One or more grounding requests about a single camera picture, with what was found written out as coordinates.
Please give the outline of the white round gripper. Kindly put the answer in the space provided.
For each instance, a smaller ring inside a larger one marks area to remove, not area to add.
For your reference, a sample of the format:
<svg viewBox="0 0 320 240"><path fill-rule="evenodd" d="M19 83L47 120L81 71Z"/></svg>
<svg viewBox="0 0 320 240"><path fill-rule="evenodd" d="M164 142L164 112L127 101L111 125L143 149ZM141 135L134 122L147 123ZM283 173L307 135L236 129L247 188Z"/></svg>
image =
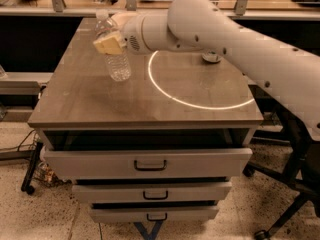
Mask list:
<svg viewBox="0 0 320 240"><path fill-rule="evenodd" d="M100 36L93 42L96 50L101 54L120 55L124 52L127 44L127 48L132 53L142 53L144 51L142 23L142 15L137 13L125 13L122 26L123 36L119 31Z"/></svg>

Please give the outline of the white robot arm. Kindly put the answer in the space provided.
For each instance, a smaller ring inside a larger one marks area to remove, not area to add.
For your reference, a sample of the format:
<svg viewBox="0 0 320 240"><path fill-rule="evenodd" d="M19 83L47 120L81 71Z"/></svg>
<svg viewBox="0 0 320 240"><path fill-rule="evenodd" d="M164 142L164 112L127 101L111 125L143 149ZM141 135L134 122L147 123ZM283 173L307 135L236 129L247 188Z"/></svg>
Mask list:
<svg viewBox="0 0 320 240"><path fill-rule="evenodd" d="M102 54L124 50L213 51L228 60L320 140L320 57L245 28L209 0L174 0L168 9L125 12L94 46Z"/></svg>

